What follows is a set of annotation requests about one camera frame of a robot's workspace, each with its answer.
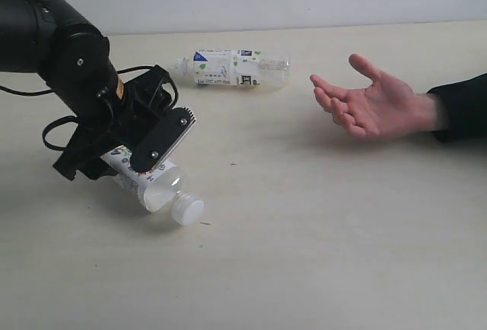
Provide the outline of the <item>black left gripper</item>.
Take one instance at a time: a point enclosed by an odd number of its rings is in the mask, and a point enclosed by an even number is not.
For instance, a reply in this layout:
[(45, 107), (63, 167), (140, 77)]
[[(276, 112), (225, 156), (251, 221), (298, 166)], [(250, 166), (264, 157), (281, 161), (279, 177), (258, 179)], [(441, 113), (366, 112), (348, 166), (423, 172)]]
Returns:
[(101, 156), (117, 145), (131, 150), (131, 168), (146, 173), (164, 162), (196, 123), (193, 111), (177, 107), (179, 91), (170, 73), (159, 65), (119, 69), (116, 75), (140, 74), (128, 81), (116, 78), (114, 94), (96, 92), (101, 114), (92, 120), (78, 117), (78, 127), (54, 169), (73, 181), (76, 173), (90, 180), (114, 176)]

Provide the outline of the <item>person's open bare hand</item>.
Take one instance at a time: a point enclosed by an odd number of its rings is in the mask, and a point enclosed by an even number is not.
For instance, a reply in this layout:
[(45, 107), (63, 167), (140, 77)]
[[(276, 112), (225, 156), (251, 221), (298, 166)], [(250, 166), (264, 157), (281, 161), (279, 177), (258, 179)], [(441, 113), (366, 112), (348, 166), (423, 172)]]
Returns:
[(416, 94), (405, 81), (358, 54), (349, 56), (349, 64), (370, 79), (368, 87), (345, 89), (318, 75), (310, 76), (316, 101), (349, 135), (368, 141), (391, 140), (447, 127), (437, 97)]

